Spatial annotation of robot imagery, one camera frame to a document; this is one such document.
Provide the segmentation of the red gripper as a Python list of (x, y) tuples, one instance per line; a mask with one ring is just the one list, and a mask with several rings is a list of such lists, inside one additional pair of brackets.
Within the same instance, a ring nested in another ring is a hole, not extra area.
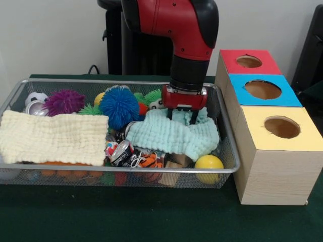
[(163, 85), (161, 100), (167, 108), (167, 118), (172, 119), (174, 109), (187, 108), (192, 110), (190, 124), (195, 124), (198, 111), (205, 107), (207, 101), (207, 90), (205, 87), (198, 92), (186, 92), (174, 89), (171, 85)]

